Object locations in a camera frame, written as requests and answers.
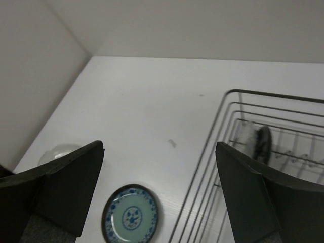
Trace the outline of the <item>clear textured glass plate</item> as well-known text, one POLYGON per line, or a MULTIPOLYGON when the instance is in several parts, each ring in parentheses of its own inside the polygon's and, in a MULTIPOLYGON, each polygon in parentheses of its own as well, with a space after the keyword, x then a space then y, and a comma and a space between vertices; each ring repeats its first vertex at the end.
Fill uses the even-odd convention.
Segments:
POLYGON ((253 122, 248 121, 244 123, 239 140, 245 148, 253 149, 255 147, 257 141, 257 129, 253 122))

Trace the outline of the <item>frosted square glass plate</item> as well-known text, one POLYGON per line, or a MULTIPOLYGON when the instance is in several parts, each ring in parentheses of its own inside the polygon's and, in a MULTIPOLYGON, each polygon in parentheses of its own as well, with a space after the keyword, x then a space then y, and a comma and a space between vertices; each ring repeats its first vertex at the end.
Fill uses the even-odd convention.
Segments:
POLYGON ((80 149, 82 146, 78 144, 59 144, 54 148, 46 151, 38 161, 38 166, 51 162, 53 160, 64 157, 71 152, 80 149))

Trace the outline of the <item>black round plate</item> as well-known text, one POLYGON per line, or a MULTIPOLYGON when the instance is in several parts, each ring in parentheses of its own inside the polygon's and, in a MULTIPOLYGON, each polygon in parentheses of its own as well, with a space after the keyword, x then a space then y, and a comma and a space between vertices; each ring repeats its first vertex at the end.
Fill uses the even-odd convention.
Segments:
POLYGON ((272 153, 272 133, 268 126, 262 126, 257 132, 253 159, 269 165, 272 153))

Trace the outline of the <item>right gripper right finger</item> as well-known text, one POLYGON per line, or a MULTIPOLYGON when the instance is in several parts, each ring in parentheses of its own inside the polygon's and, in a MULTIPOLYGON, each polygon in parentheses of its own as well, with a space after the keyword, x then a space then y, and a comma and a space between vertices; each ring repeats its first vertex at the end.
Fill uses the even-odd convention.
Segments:
POLYGON ((224 142, 216 162, 235 242, 323 242, 323 186, 280 172, 224 142))

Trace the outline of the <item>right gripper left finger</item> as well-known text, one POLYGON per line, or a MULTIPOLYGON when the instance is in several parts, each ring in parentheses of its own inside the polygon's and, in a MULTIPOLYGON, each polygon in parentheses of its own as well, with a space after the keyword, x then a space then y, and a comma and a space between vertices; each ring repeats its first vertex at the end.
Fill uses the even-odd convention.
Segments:
POLYGON ((59 159, 1 178, 1 242, 75 242, 104 157, 94 141, 59 159))

